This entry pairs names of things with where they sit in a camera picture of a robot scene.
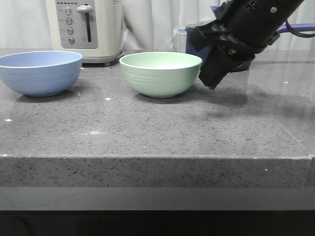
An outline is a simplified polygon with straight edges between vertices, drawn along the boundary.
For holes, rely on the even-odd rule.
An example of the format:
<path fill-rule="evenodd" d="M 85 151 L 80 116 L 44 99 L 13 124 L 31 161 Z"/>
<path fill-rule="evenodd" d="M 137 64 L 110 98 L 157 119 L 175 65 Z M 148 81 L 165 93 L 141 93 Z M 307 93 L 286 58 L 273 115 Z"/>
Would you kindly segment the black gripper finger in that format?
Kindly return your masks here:
<path fill-rule="evenodd" d="M 254 53 L 213 46 L 201 66 L 199 79 L 206 87 L 215 89 L 233 68 L 254 58 Z"/>

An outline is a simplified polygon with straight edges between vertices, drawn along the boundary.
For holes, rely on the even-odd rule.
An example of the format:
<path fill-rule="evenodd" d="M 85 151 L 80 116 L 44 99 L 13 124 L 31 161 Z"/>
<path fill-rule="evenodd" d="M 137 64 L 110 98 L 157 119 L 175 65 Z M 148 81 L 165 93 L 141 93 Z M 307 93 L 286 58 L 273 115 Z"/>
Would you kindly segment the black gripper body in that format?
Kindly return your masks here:
<path fill-rule="evenodd" d="M 192 47 L 225 47 L 259 54 L 278 38 L 281 4 L 278 0 L 232 0 L 221 5 L 216 20 L 196 27 L 190 36 Z"/>

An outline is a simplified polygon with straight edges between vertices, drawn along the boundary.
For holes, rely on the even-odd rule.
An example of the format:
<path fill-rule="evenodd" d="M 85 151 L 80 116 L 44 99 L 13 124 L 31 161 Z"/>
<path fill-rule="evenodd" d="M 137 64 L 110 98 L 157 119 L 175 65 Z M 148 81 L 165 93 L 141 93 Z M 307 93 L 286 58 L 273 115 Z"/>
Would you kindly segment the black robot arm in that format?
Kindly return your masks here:
<path fill-rule="evenodd" d="M 217 19 L 197 26 L 189 37 L 196 51 L 211 49 L 199 79 L 215 89 L 233 68 L 254 60 L 273 44 L 278 28 L 301 5 L 300 0 L 229 0 L 220 6 Z"/>

